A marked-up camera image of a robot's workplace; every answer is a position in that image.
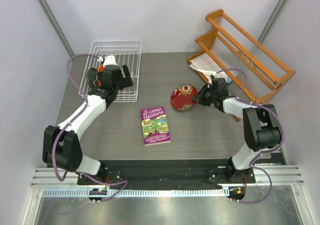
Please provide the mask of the red floral plate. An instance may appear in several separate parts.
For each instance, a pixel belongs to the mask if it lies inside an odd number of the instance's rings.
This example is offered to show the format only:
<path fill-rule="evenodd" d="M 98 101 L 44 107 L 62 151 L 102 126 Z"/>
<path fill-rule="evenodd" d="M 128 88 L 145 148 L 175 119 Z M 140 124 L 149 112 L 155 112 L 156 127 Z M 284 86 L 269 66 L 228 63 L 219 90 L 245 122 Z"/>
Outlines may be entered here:
<path fill-rule="evenodd" d="M 197 89 L 190 84 L 183 84 L 177 87 L 170 96 L 170 105 L 174 110 L 185 112 L 190 110 L 195 102 L 192 98 L 197 95 Z"/>

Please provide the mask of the aluminium rail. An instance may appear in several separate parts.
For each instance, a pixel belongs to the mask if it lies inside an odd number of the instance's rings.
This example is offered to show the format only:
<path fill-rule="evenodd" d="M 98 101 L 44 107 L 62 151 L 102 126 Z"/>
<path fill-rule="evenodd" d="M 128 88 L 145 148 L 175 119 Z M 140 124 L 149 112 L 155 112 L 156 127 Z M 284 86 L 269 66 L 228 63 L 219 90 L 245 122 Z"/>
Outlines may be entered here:
<path fill-rule="evenodd" d="M 270 176 L 274 186 L 303 186 L 304 180 L 297 165 L 258 165 L 251 173 L 257 186 L 269 184 Z M 52 168 L 36 168 L 31 180 L 32 188 L 69 188 L 78 187 L 78 175 L 68 173 L 64 181 L 56 178 Z"/>

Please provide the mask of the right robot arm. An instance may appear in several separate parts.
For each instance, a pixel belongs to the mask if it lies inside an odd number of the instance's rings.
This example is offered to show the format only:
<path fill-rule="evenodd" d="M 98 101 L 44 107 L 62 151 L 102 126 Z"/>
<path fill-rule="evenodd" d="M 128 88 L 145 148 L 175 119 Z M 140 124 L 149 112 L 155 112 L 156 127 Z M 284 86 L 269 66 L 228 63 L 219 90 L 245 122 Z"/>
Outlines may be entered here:
<path fill-rule="evenodd" d="M 204 85 L 191 100 L 242 119 L 245 143 L 227 161 L 224 173 L 228 182 L 241 183 L 261 155 L 275 151 L 284 142 L 285 132 L 275 106 L 249 103 L 229 95 L 223 78 L 212 77 L 211 84 Z"/>

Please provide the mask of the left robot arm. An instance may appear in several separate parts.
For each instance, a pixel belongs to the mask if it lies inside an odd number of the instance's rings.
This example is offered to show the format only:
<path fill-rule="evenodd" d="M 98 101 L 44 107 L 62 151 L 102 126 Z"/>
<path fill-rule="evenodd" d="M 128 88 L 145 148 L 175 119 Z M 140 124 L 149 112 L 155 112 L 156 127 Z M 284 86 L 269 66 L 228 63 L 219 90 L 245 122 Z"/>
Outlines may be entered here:
<path fill-rule="evenodd" d="M 88 70 L 91 90 L 84 103 L 64 122 L 44 130 L 42 160 L 67 172 L 84 174 L 100 185 L 107 177 L 104 163 L 83 154 L 80 139 L 89 125 L 115 101 L 119 91 L 133 86 L 127 65 L 102 65 Z"/>

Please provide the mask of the orange plate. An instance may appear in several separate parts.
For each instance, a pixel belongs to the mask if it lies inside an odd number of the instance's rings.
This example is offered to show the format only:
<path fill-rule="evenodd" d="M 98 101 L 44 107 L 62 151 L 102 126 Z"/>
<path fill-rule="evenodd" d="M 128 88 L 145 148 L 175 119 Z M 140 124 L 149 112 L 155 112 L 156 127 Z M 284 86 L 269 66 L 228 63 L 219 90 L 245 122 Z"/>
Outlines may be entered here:
<path fill-rule="evenodd" d="M 101 75 L 103 71 L 104 71 L 104 66 L 100 65 L 99 68 L 97 69 L 97 74 L 96 74 L 99 86 L 101 86 Z"/>

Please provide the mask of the orange wooden rack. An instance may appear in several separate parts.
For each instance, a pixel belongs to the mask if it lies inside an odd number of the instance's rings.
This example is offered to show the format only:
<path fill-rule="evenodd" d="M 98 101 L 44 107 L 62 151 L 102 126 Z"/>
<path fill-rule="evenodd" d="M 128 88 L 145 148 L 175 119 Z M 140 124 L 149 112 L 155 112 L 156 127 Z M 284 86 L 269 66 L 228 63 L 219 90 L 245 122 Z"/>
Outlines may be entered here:
<path fill-rule="evenodd" d="M 195 42 L 200 50 L 187 61 L 207 53 L 240 89 L 244 98 L 269 103 L 295 75 L 279 58 L 231 19 L 222 9 L 206 15 L 210 30 Z"/>

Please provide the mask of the white paper packet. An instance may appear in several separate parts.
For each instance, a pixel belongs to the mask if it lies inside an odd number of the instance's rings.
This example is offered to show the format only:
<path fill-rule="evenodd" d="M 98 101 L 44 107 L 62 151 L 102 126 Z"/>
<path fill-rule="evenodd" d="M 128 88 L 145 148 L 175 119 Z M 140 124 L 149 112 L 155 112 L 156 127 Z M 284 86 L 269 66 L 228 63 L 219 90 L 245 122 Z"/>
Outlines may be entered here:
<path fill-rule="evenodd" d="M 196 72 L 200 72 L 204 75 L 204 81 L 207 83 L 211 83 L 211 76 L 224 78 L 227 84 L 232 81 L 224 71 L 219 72 L 222 69 L 207 53 L 192 59 L 189 66 Z"/>

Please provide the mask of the perforated metal strip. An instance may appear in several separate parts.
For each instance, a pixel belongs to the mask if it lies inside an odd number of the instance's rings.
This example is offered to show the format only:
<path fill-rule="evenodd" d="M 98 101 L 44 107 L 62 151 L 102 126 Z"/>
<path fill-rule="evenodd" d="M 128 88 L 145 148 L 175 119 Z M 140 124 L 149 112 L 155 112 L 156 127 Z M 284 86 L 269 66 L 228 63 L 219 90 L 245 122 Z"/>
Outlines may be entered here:
<path fill-rule="evenodd" d="M 115 189 L 93 187 L 45 188 L 44 198 L 104 198 L 116 194 L 116 198 L 175 198 L 175 197 L 228 197 L 229 188 L 209 190 L 129 190 L 117 192 Z"/>

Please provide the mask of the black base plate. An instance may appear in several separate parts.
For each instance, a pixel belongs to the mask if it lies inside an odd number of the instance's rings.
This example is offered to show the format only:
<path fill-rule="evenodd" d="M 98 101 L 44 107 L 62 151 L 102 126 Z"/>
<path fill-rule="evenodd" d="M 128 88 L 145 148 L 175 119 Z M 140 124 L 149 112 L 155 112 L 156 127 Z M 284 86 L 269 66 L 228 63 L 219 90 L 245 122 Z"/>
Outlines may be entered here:
<path fill-rule="evenodd" d="M 112 184 L 127 190 L 209 190 L 222 184 L 253 184 L 253 169 L 238 170 L 231 159 L 102 160 L 97 175 L 79 175 L 78 185 Z"/>

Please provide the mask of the dark plate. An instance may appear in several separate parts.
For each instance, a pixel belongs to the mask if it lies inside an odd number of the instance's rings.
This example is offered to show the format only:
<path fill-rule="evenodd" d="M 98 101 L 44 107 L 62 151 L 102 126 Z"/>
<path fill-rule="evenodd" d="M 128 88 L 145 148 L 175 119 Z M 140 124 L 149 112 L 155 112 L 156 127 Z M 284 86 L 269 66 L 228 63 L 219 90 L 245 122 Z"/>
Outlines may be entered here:
<path fill-rule="evenodd" d="M 98 72 L 97 69 L 95 69 L 93 67 L 88 70 L 87 82 L 88 82 L 90 88 L 95 88 L 99 85 L 97 72 Z"/>

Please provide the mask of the purple treehouse book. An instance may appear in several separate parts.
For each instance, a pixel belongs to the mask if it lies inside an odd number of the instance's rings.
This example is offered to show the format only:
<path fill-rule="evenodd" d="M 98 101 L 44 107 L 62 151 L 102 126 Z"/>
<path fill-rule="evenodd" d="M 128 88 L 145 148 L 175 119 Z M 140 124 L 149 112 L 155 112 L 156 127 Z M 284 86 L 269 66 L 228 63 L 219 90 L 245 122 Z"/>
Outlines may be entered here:
<path fill-rule="evenodd" d="M 140 118 L 145 147 L 171 142 L 164 106 L 141 109 Z"/>

